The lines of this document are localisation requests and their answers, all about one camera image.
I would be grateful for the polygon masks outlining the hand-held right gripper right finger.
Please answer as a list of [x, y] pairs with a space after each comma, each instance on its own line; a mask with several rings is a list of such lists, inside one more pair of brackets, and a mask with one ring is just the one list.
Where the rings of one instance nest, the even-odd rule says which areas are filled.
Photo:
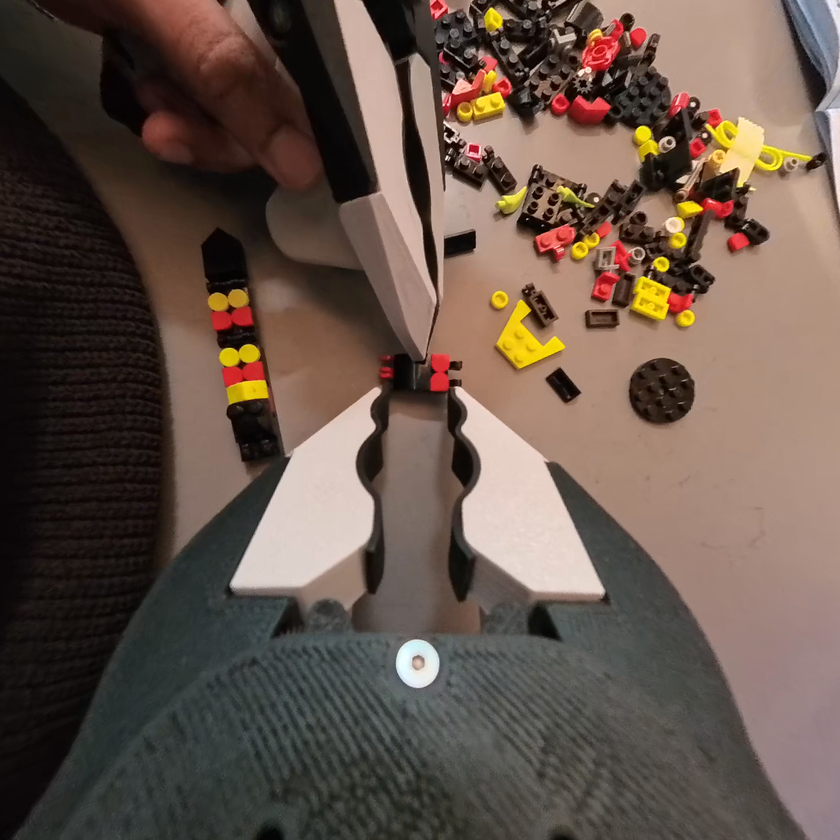
[[480, 607], [599, 602], [606, 590], [550, 462], [463, 387], [448, 394], [453, 508], [448, 576]]

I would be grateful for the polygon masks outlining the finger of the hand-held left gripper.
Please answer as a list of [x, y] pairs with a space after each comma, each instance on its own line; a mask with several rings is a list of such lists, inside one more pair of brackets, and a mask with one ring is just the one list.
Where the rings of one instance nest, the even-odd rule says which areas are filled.
[[394, 72], [398, 126], [394, 219], [401, 236], [394, 288], [403, 316], [434, 316], [443, 296], [445, 174], [440, 90], [430, 13], [395, 2]]
[[[401, 250], [401, 236], [394, 219], [398, 126], [395, 2], [340, 2], [340, 19], [350, 40], [351, 63], [379, 186], [373, 194], [343, 205], [339, 217], [395, 336], [405, 352], [420, 360], [426, 354], [438, 307], [434, 316], [403, 316], [394, 288], [394, 266]], [[436, 55], [434, 47], [427, 49]], [[438, 81], [437, 55], [430, 66], [437, 71]]]

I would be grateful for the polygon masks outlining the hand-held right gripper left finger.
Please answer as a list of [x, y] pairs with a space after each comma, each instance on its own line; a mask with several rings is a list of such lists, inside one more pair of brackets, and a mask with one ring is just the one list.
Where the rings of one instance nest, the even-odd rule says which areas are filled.
[[287, 458], [230, 582], [236, 595], [286, 596], [302, 611], [351, 611], [384, 572], [383, 467], [390, 393], [375, 387]]

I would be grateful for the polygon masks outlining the small black red lego assembly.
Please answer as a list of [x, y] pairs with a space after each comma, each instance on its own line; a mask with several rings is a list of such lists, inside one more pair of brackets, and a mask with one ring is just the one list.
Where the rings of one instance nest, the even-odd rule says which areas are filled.
[[461, 385], [461, 380], [453, 379], [451, 374], [461, 371], [463, 362], [447, 353], [430, 353], [421, 361], [406, 353], [388, 354], [380, 362], [380, 380], [396, 392], [446, 393]]

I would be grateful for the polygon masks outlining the lego instruction booklet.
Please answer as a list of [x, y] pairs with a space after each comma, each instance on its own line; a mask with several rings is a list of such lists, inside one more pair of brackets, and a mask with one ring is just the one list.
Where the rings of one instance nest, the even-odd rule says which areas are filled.
[[839, 207], [839, 2], [783, 1], [796, 36], [822, 78], [825, 93], [815, 110], [817, 130], [829, 158]]

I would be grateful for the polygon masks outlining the long black lego assembly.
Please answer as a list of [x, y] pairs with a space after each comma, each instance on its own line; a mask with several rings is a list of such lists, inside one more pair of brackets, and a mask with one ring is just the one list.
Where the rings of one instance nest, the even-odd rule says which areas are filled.
[[283, 453], [245, 249], [217, 227], [201, 244], [206, 305], [239, 456], [255, 463]]

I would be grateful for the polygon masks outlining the pile of loose lego pieces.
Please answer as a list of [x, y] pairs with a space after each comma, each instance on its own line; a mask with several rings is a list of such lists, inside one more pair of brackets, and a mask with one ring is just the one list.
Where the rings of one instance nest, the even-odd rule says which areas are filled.
[[[802, 154], [767, 143], [744, 117], [725, 119], [689, 91], [673, 91], [656, 67], [660, 34], [634, 14], [610, 17], [596, 2], [431, 2], [443, 85], [444, 166], [460, 181], [491, 182], [500, 216], [518, 215], [540, 256], [591, 259], [591, 299], [679, 329], [715, 283], [701, 262], [714, 223], [729, 253], [755, 249], [770, 230], [750, 214], [759, 173], [813, 172], [827, 152]], [[541, 113], [576, 128], [633, 132], [637, 176], [600, 192], [534, 164], [522, 185], [488, 143], [463, 128], [511, 111], [533, 124]]]

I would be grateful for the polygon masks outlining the yellow wedge lego plate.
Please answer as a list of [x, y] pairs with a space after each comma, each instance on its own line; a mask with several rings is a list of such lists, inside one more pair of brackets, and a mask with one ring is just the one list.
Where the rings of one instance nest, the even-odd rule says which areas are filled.
[[517, 370], [541, 362], [565, 349], [564, 343], [552, 336], [541, 343], [524, 325], [524, 319], [531, 313], [529, 305], [520, 300], [496, 343], [502, 356]]

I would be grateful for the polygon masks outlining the black lego plate with holes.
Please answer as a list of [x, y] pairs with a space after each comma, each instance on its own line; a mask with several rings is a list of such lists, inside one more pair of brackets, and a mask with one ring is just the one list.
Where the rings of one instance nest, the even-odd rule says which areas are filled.
[[532, 315], [542, 329], [548, 328], [557, 321], [558, 315], [550, 300], [533, 283], [528, 283], [521, 289], [521, 298], [528, 305]]

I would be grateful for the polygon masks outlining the black round lego plate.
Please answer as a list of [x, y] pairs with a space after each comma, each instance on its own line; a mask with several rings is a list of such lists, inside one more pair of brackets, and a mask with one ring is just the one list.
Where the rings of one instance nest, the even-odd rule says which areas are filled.
[[651, 424], [673, 424], [682, 419], [695, 396], [696, 384], [687, 368], [665, 357], [640, 364], [628, 383], [631, 407]]

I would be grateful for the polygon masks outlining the person's left hand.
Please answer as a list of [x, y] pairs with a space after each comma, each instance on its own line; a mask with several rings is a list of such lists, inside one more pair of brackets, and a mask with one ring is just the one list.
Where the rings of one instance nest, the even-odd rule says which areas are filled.
[[144, 148], [210, 172], [261, 167], [287, 190], [322, 178], [318, 147], [296, 89], [227, 10], [212, 1], [38, 2], [96, 35], [139, 36], [163, 72], [133, 84], [146, 113]]

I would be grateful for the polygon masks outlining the person's black knit sweater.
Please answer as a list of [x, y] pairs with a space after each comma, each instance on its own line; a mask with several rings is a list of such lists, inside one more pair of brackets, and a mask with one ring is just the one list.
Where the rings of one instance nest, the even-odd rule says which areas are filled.
[[65, 146], [1, 88], [1, 832], [67, 756], [151, 581], [163, 395], [151, 304]]

